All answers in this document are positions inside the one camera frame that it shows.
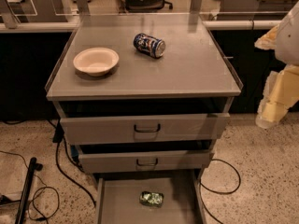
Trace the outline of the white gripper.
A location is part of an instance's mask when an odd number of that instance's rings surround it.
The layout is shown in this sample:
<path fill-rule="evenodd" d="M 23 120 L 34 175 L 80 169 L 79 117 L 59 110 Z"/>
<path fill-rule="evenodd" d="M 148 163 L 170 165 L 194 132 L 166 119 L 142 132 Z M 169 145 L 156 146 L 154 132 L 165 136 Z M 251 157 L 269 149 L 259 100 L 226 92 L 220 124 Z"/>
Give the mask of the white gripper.
<path fill-rule="evenodd" d="M 268 129 L 279 124 L 289 109 L 299 101 L 299 2 L 254 43 L 257 49 L 275 50 L 276 58 L 287 65 L 282 71 L 271 71 L 263 89 L 256 124 Z"/>

